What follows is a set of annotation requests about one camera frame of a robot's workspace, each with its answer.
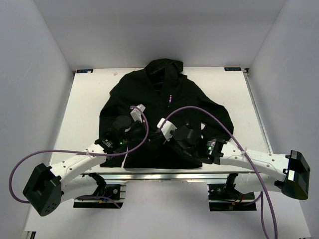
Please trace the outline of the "black jacket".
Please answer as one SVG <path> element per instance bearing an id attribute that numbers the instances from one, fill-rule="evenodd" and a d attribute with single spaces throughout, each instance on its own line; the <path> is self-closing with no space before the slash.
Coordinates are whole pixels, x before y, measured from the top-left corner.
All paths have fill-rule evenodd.
<path id="1" fill-rule="evenodd" d="M 100 112 L 99 136 L 110 129 L 118 116 L 129 116 L 131 106 L 142 104 L 149 123 L 147 141 L 127 156 L 108 159 L 101 167 L 195 169 L 199 161 L 191 162 L 179 156 L 164 138 L 156 133 L 160 119 L 188 106 L 170 117 L 176 127 L 188 126 L 198 134 L 229 140 L 224 128 L 234 131 L 227 109 L 212 101 L 195 82 L 183 73 L 183 63 L 158 59 L 144 69 L 126 74 L 110 91 L 110 97 Z"/>

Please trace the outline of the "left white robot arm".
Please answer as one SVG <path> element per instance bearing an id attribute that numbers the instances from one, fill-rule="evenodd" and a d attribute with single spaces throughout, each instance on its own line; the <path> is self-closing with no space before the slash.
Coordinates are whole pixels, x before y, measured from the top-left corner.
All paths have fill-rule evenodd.
<path id="1" fill-rule="evenodd" d="M 37 165 L 23 195 L 42 217 L 70 199 L 114 202 L 107 197 L 105 179 L 85 172 L 108 158 L 134 152 L 146 141 L 149 125 L 144 114 L 119 116 L 110 129 L 84 151 L 70 151 L 72 157 L 49 166 Z"/>

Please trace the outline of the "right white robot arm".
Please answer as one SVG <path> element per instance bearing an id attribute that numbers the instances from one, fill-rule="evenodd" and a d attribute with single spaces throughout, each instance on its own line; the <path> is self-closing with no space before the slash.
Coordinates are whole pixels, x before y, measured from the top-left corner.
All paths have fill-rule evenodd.
<path id="1" fill-rule="evenodd" d="M 223 190 L 232 199 L 265 188 L 297 200 L 309 197 L 311 169 L 299 151 L 269 154 L 240 150 L 238 146 L 223 139 L 201 136 L 187 126 L 177 128 L 166 124 L 160 132 L 183 160 L 252 170 L 253 174 L 229 174 Z"/>

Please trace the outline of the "blue table label left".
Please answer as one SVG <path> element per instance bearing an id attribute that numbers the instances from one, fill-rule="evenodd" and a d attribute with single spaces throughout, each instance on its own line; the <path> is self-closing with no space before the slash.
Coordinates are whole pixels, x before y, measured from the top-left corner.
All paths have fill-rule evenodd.
<path id="1" fill-rule="evenodd" d="M 93 69 L 77 69 L 76 74 L 90 74 L 93 72 Z"/>

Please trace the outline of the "blue table label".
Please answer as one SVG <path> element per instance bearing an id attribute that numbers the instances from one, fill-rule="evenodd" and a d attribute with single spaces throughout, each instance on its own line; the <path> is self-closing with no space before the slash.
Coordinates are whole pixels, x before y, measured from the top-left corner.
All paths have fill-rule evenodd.
<path id="1" fill-rule="evenodd" d="M 242 71 L 241 67 L 224 67 L 225 71 Z"/>
<path id="2" fill-rule="evenodd" d="M 93 72 L 93 69 L 77 69 L 76 74 L 90 74 Z"/>

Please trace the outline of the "blue table label right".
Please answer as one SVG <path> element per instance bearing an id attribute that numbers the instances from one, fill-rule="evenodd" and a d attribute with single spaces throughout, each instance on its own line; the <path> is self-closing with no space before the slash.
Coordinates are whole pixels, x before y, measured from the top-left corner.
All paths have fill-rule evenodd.
<path id="1" fill-rule="evenodd" d="M 241 67 L 224 67 L 225 71 L 242 71 Z"/>

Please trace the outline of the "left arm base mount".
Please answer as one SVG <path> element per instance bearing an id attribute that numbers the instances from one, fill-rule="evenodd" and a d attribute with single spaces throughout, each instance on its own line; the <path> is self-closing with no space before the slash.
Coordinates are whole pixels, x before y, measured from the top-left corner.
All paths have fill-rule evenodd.
<path id="1" fill-rule="evenodd" d="M 74 200 L 73 208 L 120 209 L 126 196 L 125 183 L 108 183 L 97 173 L 83 175 L 93 179 L 97 187 L 91 195 L 83 195 Z"/>

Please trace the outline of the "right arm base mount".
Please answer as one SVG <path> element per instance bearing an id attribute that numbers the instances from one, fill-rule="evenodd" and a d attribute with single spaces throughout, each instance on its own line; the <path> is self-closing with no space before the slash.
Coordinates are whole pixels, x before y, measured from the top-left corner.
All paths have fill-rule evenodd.
<path id="1" fill-rule="evenodd" d="M 208 202 L 211 212 L 256 211 L 256 199 L 253 192 L 240 193 L 235 189 L 238 173 L 231 173 L 225 183 L 209 183 Z"/>

